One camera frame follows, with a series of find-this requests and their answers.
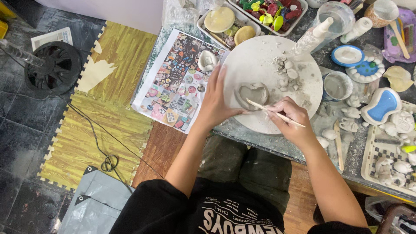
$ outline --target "dark pants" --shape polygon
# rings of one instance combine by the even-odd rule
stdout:
[[[292,176],[290,160],[213,135],[202,153],[198,177],[214,182],[238,182],[285,213]]]

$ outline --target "water cup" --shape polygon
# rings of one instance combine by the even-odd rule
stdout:
[[[354,88],[349,76],[343,72],[330,72],[323,76],[324,93],[322,100],[327,102],[339,102],[347,99]]]
[[[334,23],[329,27],[324,41],[322,41],[322,43],[311,52],[311,54],[320,50],[333,39],[349,32],[355,23],[354,13],[347,5],[340,2],[327,2],[319,7],[312,26],[315,27],[316,25],[324,22],[328,17],[332,17],[334,19]]]
[[[373,27],[385,27],[399,16],[399,9],[391,0],[377,0],[367,8],[364,16],[373,21]]]

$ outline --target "hand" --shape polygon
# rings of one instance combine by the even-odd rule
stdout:
[[[201,110],[195,121],[195,126],[205,130],[211,130],[213,127],[222,123],[224,120],[234,115],[245,112],[243,108],[229,108],[224,102],[224,79],[227,74],[227,67],[219,63],[212,72],[202,101]]]
[[[284,97],[276,104],[267,106],[267,109],[267,113],[273,123],[279,128],[283,135],[300,150],[306,149],[311,146],[311,144],[316,144],[318,142],[312,131],[308,112],[304,108],[298,106],[292,98]],[[286,123],[279,118],[275,112],[280,112],[283,115],[286,114],[287,117],[304,125],[305,127],[297,127],[293,124]]]

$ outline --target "person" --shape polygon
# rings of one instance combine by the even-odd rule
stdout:
[[[138,185],[110,233],[281,234],[292,173],[289,160],[209,131],[244,109],[225,105],[226,68],[212,72],[199,115],[164,179]],[[274,112],[306,126],[284,122]],[[307,111],[289,97],[268,116],[305,155],[326,223],[309,234],[370,234],[364,214],[312,131]]]

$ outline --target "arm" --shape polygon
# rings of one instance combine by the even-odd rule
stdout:
[[[221,65],[216,66],[212,72],[198,117],[165,176],[167,182],[188,198],[195,183],[207,134],[224,120],[244,112],[244,109],[231,109],[224,103],[223,90],[226,72],[226,67],[221,69]]]
[[[283,135],[305,155],[312,188],[325,222],[339,221],[356,227],[368,227],[357,199],[316,139],[307,111],[290,97],[283,98],[268,109],[269,117]],[[273,112],[284,112],[306,128],[285,123]]]

